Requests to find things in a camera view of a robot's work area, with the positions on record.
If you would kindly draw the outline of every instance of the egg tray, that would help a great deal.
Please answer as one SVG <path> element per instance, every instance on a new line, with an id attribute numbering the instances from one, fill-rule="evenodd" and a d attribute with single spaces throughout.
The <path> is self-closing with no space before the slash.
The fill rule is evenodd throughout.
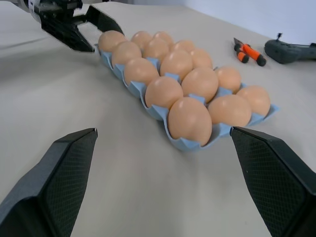
<path id="1" fill-rule="evenodd" d="M 116 64 L 114 67 L 112 67 L 112 64 L 111 64 L 112 53 L 100 51 L 98 49 L 98 47 L 97 47 L 97 50 L 102 58 L 103 63 L 105 64 L 105 66 L 110 68 L 113 71 L 115 76 L 123 82 L 123 84 L 126 86 L 127 90 L 133 96 L 135 96 L 136 98 L 140 98 L 141 103 L 142 103 L 143 107 L 145 108 L 145 110 L 147 111 L 147 113 L 151 117 L 153 117 L 154 119 L 159 120 L 159 121 L 163 121 L 164 130 L 165 130 L 170 142 L 179 150 L 182 150 L 185 152 L 203 150 L 203 149 L 206 149 L 206 148 L 212 146 L 213 143 L 216 142 L 220 137 L 229 135 L 231 126 L 224 124 L 224 123 L 219 123 L 219 124 L 214 124 L 212 126 L 211 137 L 210 137 L 209 141 L 207 142 L 207 144 L 202 146 L 202 147 L 201 147 L 200 143 L 196 142 L 196 141 L 191 141 L 191 140 L 188 140 L 185 138 L 173 139 L 168 131 L 168 125 L 167 125 L 167 116 L 169 113 L 169 109 L 163 108 L 161 106 L 156 106 L 156 105 L 152 105 L 150 108 L 148 108 L 146 106 L 146 103 L 145 103 L 146 85 L 142 82 L 136 82 L 136 81 L 131 81 L 130 85 L 127 85 L 125 80 L 124 80 L 124 65 Z M 158 59 L 147 58 L 147 60 L 149 60 L 159 71 L 160 65 L 159 65 Z M 165 76 L 172 77 L 180 83 L 180 78 L 178 75 L 166 73 Z M 244 87 L 246 87 L 246 85 L 244 83 L 242 83 L 240 86 L 240 89 L 242 89 Z M 230 90 L 219 87 L 214 98 L 217 98 L 217 97 L 223 96 L 223 95 L 228 95 L 228 94 L 232 94 L 232 92 Z M 205 106 L 207 106 L 207 104 L 205 103 L 205 99 L 203 97 L 197 96 L 194 94 L 190 94 L 189 96 L 196 98 L 197 100 L 201 101 Z M 266 121 L 274 113 L 276 113 L 278 110 L 279 110 L 278 106 L 271 104 L 270 110 L 265 117 L 262 115 L 256 114 L 256 113 L 252 113 L 250 122 L 248 123 L 247 126 L 253 126 L 255 124 Z"/>

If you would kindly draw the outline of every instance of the black tool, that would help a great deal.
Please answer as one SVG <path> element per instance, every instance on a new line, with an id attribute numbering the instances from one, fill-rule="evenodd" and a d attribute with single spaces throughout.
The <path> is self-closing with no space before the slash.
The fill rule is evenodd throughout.
<path id="1" fill-rule="evenodd" d="M 55 141 L 0 204 L 1 237 L 69 237 L 85 193 L 94 128 Z"/>
<path id="2" fill-rule="evenodd" d="M 316 174 L 276 137 L 239 127 L 231 129 L 231 137 L 272 237 L 315 237 Z"/>
<path id="3" fill-rule="evenodd" d="M 85 15 L 79 16 L 73 16 L 74 9 L 48 11 L 35 8 L 35 13 L 40 17 L 41 28 L 44 31 L 75 51 L 94 52 L 94 47 L 80 33 L 80 24 L 89 22 L 102 32 L 114 30 L 123 34 L 114 19 L 93 6 L 89 7 Z"/>
<path id="4" fill-rule="evenodd" d="M 311 45 L 289 44 L 279 40 L 282 36 L 278 33 L 277 39 L 266 42 L 265 52 L 278 63 L 287 64 L 297 60 L 316 59 L 316 43 Z"/>

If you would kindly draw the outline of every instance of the table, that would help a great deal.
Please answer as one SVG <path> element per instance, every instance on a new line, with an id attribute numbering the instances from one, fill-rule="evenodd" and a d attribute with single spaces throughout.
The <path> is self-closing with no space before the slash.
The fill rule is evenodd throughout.
<path id="1" fill-rule="evenodd" d="M 246 84 L 264 86 L 281 111 L 253 129 L 284 139 L 316 170 L 314 62 L 242 64 L 233 37 L 262 52 L 268 38 L 185 7 L 95 6 L 114 17 L 128 37 L 139 30 L 165 30 L 175 40 L 192 39 L 215 66 L 233 65 Z M 8 14 L 0 12 L 5 22 L 0 28 L 0 201 L 54 140 L 97 127 L 72 236 L 270 236 L 230 137 L 197 153 L 176 150 L 96 54 L 69 50 L 42 32 L 30 15 L 6 7 Z M 97 42 L 92 26 L 81 29 Z"/>

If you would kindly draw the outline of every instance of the egg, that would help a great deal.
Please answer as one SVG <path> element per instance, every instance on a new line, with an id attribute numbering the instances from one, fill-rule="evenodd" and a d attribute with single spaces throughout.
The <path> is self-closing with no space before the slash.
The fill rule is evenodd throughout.
<path id="1" fill-rule="evenodd" d="M 144 48 L 143 57 L 157 58 L 159 59 L 159 62 L 162 62 L 168 53 L 169 47 L 166 41 L 156 38 L 151 40 Z"/>
<path id="2" fill-rule="evenodd" d="M 193 68 L 209 67 L 213 68 L 213 62 L 209 54 L 201 49 L 195 48 L 190 52 L 193 60 Z"/>
<path id="3" fill-rule="evenodd" d="M 137 44 L 126 41 L 120 43 L 112 53 L 112 66 L 115 64 L 126 64 L 133 58 L 141 58 L 142 52 Z"/>
<path id="4" fill-rule="evenodd" d="M 241 96 L 248 101 L 252 112 L 262 116 L 268 114 L 271 102 L 269 94 L 263 87 L 250 85 L 241 89 L 236 95 Z"/>
<path id="5" fill-rule="evenodd" d="M 219 86 L 237 93 L 241 84 L 241 75 L 236 68 L 223 66 L 215 70 Z"/>
<path id="6" fill-rule="evenodd" d="M 127 85 L 131 81 L 142 82 L 148 85 L 153 79 L 159 77 L 156 67 L 145 58 L 133 58 L 124 68 L 124 79 Z"/>
<path id="7" fill-rule="evenodd" d="M 139 31 L 134 36 L 130 41 L 134 42 L 137 44 L 137 46 L 141 49 L 144 50 L 145 46 L 153 39 L 153 37 L 147 32 L 147 31 Z"/>
<path id="8" fill-rule="evenodd" d="M 170 47 L 170 51 L 181 49 L 190 53 L 194 48 L 195 46 L 192 40 L 180 40 Z"/>
<path id="9" fill-rule="evenodd" d="M 218 78 L 211 68 L 196 68 L 189 72 L 181 83 L 184 96 L 194 94 L 205 98 L 208 103 L 216 94 Z"/>
<path id="10" fill-rule="evenodd" d="M 158 31 L 153 37 L 166 41 L 169 47 L 173 45 L 172 37 L 165 31 Z"/>
<path id="11" fill-rule="evenodd" d="M 246 126 L 251 119 L 248 101 L 238 95 L 224 95 L 208 105 L 213 124 L 225 123 L 230 126 Z"/>
<path id="12" fill-rule="evenodd" d="M 176 50 L 170 52 L 162 61 L 160 66 L 160 75 L 165 73 L 172 73 L 179 75 L 180 80 L 193 69 L 193 62 L 191 55 L 184 50 Z"/>
<path id="13" fill-rule="evenodd" d="M 99 38 L 99 49 L 104 52 L 113 52 L 116 46 L 127 41 L 127 38 L 118 31 L 106 31 Z"/>
<path id="14" fill-rule="evenodd" d="M 145 92 L 147 107 L 161 106 L 170 110 L 178 99 L 183 97 L 181 85 L 171 77 L 159 77 L 153 80 Z"/>
<path id="15" fill-rule="evenodd" d="M 168 114 L 168 130 L 173 139 L 180 137 L 207 144 L 212 133 L 212 119 L 207 108 L 197 99 L 177 100 Z"/>

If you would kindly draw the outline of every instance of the white wall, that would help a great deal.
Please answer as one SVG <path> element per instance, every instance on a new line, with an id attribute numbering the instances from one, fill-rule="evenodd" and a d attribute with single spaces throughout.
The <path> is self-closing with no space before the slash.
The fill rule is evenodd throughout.
<path id="1" fill-rule="evenodd" d="M 186 5 L 210 16 L 282 41 L 316 42 L 316 0 L 134 0 L 135 4 Z"/>

